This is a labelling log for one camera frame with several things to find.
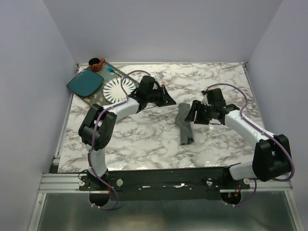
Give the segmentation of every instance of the white paper plate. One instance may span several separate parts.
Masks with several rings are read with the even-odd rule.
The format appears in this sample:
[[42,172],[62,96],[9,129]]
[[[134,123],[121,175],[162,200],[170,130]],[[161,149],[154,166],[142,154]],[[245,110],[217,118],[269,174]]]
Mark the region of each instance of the white paper plate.
[[[135,90],[135,83],[126,78],[123,82],[123,88],[127,92],[127,94],[131,94],[133,90]],[[121,78],[112,78],[109,80],[103,87],[103,95],[106,100],[110,103],[118,103],[125,99],[125,93],[121,88]]]

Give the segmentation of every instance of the orange cup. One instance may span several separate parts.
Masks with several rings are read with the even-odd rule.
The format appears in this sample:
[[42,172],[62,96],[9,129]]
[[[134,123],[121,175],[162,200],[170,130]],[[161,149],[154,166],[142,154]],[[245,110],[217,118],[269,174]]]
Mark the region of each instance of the orange cup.
[[102,69],[105,59],[93,58],[89,60],[89,66],[92,71],[98,72]]

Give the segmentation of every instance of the gray cloth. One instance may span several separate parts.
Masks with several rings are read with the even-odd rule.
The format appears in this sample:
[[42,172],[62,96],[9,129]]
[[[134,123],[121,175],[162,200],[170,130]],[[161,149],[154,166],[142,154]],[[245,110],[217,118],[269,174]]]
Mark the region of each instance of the gray cloth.
[[175,118],[175,123],[180,128],[181,145],[191,144],[194,142],[192,127],[189,122],[184,121],[184,119],[189,113],[189,110],[190,105],[188,103],[180,103],[179,113]]

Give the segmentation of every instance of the gray wall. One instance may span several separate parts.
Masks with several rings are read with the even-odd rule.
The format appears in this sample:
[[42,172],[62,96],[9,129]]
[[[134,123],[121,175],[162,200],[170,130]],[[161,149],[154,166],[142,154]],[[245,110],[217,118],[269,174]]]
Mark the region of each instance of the gray wall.
[[71,54],[114,62],[248,61],[281,0],[44,0]]
[[0,32],[0,230],[25,231],[76,65],[41,0],[1,1]]
[[290,140],[295,199],[308,229],[308,1],[284,0],[248,63],[265,126]]

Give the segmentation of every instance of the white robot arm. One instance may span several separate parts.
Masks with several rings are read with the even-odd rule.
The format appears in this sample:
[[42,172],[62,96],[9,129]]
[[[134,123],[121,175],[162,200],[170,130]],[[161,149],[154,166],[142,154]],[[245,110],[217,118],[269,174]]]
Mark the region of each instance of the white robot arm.
[[91,106],[78,132],[82,142],[90,150],[92,148],[94,126],[98,123],[95,145],[90,155],[90,162],[92,163],[92,167],[88,169],[90,174],[95,176],[96,173],[98,177],[101,177],[107,171],[105,147],[111,139],[115,123],[124,117],[140,112],[146,107],[147,103],[155,103],[158,107],[176,104],[164,85],[160,85],[151,76],[144,76],[139,87],[129,95],[127,102],[120,106],[116,106],[118,103],[109,105],[108,107],[111,109],[103,114],[100,121],[97,122],[96,119],[104,108],[97,104]]
[[193,101],[185,121],[207,125],[211,119],[217,119],[240,134],[255,151],[252,162],[226,168],[225,178],[227,181],[246,178],[268,181],[291,171],[289,159],[273,141],[274,139],[281,144],[291,157],[289,141],[286,136],[276,136],[250,119],[245,118],[244,120],[244,115],[241,115],[237,106],[226,105],[221,89],[207,90],[202,93],[204,95],[202,102]]

